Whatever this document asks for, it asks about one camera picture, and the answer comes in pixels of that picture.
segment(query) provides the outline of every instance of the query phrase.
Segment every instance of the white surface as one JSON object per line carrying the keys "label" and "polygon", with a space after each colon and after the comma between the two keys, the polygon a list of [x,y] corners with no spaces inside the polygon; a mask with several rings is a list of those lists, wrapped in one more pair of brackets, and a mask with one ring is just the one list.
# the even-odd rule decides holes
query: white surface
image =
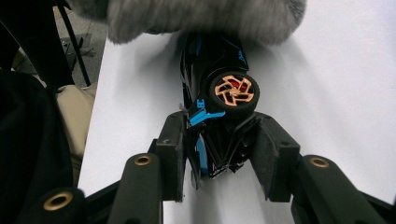
{"label": "white surface", "polygon": [[[274,117],[301,153],[335,161],[355,186],[393,203],[396,194],[396,4],[310,1],[302,26],[280,47],[247,44],[261,88],[257,111]],[[182,102],[178,35],[106,43],[79,187],[95,193],[146,152]],[[190,183],[164,223],[292,223],[290,205],[268,203],[247,162],[235,175]]]}

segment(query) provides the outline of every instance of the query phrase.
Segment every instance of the fuzzy gray object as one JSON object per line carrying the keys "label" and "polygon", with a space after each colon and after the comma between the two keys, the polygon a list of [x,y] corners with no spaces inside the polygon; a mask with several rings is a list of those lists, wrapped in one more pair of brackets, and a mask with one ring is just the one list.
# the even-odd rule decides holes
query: fuzzy gray object
{"label": "fuzzy gray object", "polygon": [[77,14],[108,24],[108,37],[127,43],[142,33],[177,30],[237,34],[280,44],[300,25],[306,0],[68,0]]}

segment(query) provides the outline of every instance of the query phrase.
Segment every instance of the floor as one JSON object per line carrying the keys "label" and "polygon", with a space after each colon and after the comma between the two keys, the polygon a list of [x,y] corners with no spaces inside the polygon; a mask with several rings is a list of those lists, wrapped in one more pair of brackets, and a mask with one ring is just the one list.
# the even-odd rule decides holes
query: floor
{"label": "floor", "polygon": [[[73,26],[75,35],[81,35],[84,39],[84,43],[80,50],[90,82],[97,82],[105,49],[107,27],[100,22],[83,19],[73,11],[66,10],[66,12]],[[59,37],[61,39],[69,37],[57,7],[54,8],[54,17],[58,27]],[[35,73],[35,69],[23,53],[20,54],[19,61],[18,71],[27,74]],[[86,86],[78,63],[74,65],[72,76],[77,86]]]}

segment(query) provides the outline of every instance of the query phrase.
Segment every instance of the toy car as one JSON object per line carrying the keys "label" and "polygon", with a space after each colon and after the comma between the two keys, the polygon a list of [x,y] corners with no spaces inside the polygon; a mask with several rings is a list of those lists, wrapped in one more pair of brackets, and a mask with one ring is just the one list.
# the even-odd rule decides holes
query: toy car
{"label": "toy car", "polygon": [[197,175],[236,172],[254,145],[253,111],[260,89],[247,75],[238,38],[190,34],[182,52],[181,77],[191,142],[189,160]]}

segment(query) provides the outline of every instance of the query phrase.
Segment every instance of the orange wheel rim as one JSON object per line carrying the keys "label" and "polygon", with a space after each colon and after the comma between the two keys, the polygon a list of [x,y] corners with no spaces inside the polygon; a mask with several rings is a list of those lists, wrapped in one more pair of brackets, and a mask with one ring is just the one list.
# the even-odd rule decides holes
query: orange wheel rim
{"label": "orange wheel rim", "polygon": [[252,84],[245,78],[232,75],[223,77],[215,87],[215,94],[226,105],[238,106],[250,102],[254,97]]}

